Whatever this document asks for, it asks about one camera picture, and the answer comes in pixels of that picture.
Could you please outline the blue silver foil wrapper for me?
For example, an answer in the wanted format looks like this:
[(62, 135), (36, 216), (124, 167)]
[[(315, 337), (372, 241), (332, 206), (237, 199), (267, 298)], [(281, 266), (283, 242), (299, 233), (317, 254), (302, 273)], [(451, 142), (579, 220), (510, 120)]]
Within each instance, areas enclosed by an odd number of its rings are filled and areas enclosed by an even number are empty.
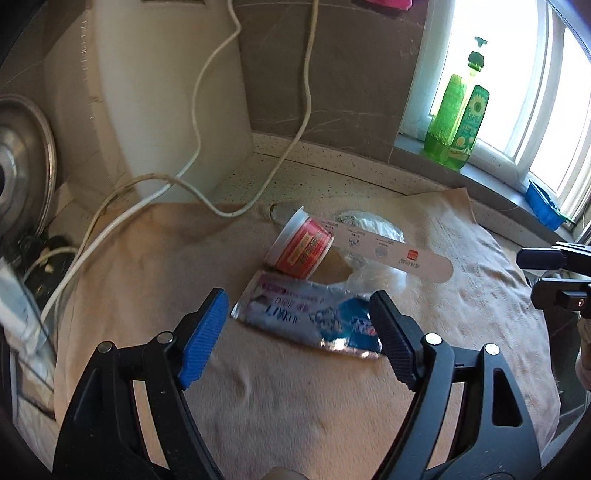
[(382, 354), (382, 342), (370, 320), (370, 297), (339, 284), (259, 271), (232, 308), (231, 317), (308, 347), (362, 359)]

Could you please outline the long white paper strip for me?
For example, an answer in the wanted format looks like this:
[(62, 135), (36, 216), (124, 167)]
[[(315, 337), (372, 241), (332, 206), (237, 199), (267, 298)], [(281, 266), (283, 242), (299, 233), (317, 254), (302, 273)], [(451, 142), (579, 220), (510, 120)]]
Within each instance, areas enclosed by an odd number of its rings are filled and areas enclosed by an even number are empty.
[[(270, 207), (270, 218), (284, 227), (298, 209), (300, 208), (296, 209), (287, 204), (274, 204)], [(346, 243), (346, 234), (341, 232), (344, 225), (335, 220), (313, 218), (334, 236), (334, 242), (339, 238), (344, 239)], [(389, 244), (389, 258), (386, 263), (390, 266), (436, 283), (445, 283), (451, 279), (454, 267), (449, 259), (407, 243), (389, 242)]]

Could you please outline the red white plastic cup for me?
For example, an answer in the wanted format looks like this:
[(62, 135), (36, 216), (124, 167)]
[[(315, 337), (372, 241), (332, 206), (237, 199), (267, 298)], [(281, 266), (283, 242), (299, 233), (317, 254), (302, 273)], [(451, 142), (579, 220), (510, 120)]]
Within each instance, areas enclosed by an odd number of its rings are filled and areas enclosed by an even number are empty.
[(264, 264), (297, 279), (308, 279), (329, 253), (334, 236), (301, 207), (287, 221)]

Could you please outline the blue box on sill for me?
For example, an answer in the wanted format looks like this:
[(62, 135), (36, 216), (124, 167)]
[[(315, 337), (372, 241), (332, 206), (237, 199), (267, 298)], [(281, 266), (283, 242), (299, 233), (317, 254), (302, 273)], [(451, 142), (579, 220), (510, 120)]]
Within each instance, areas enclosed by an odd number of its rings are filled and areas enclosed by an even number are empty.
[(574, 221), (565, 216), (552, 197), (533, 180), (529, 181), (525, 200), (538, 221), (549, 230), (556, 231), (560, 227), (572, 230), (575, 227)]

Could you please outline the clear plastic wrap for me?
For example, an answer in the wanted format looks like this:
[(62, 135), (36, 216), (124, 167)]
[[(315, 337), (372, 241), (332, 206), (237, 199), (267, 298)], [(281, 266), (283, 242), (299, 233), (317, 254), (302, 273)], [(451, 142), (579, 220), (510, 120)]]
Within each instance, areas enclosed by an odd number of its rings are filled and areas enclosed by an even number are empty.
[(349, 292), (369, 298), (384, 290), (392, 298), (402, 294), (407, 286), (407, 273), (386, 263), (389, 242), (404, 243), (404, 233), (390, 221), (369, 212), (349, 210), (335, 221), (344, 225), (344, 239), (335, 239), (342, 260), (352, 273), (342, 283)]

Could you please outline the beige cloth on counter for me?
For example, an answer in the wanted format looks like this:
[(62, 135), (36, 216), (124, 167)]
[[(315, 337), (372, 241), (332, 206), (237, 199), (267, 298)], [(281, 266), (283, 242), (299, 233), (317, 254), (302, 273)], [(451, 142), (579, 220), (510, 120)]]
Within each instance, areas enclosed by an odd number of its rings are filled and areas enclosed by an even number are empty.
[[(308, 199), (322, 217), (377, 214), (408, 243), (448, 258), (442, 284), (408, 276), (400, 311), (449, 344), (497, 344), (524, 396), (540, 445), (554, 436), (560, 399), (549, 335), (530, 289), (463, 189), (397, 199)], [(155, 203), (119, 226), (85, 262), (63, 306), (54, 409), (63, 417), (95, 347), (143, 344), (176, 326), (219, 287), (237, 300), (280, 232), (261, 203), (235, 220), (200, 203)], [(303, 346), (229, 320), (204, 375), (185, 394), (222, 474), (257, 479), (287, 467), (311, 479), (368, 479), (412, 400), (387, 359)]]

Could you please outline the green dish soap bottle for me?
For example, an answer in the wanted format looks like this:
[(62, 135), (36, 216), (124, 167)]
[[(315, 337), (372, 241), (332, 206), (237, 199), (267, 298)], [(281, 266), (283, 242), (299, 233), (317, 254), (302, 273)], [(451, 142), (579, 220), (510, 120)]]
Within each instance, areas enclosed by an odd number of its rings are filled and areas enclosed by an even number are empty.
[(485, 66), (483, 47), (488, 41), (479, 36), (474, 41), (466, 68), (448, 81), (424, 142), (429, 158), (454, 171), (468, 162), (490, 100), (490, 92), (477, 82)]

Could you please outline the white appliance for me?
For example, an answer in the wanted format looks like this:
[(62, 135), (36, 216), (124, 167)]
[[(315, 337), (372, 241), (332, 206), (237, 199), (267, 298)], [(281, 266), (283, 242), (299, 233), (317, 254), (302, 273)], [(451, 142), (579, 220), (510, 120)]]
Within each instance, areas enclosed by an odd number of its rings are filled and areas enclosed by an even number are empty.
[(66, 28), (44, 62), (74, 199), (180, 174), (204, 192), (252, 154), (235, 23), (224, 1), (53, 1)]

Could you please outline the steel pot lid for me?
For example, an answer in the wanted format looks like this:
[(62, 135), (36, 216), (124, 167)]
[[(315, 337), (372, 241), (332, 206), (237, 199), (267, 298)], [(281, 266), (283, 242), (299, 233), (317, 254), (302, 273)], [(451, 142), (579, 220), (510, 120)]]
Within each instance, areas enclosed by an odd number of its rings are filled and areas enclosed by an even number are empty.
[(1, 96), (1, 242), (18, 243), (45, 228), (57, 179), (50, 124), (30, 99)]

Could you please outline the pink cloth on wall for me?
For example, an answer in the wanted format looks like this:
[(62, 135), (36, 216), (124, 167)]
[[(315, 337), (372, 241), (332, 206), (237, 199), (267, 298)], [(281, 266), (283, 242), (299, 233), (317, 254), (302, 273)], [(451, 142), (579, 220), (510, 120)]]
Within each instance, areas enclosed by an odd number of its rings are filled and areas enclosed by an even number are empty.
[(363, 7), (388, 12), (406, 12), (413, 6), (412, 0), (355, 0), (355, 2)]

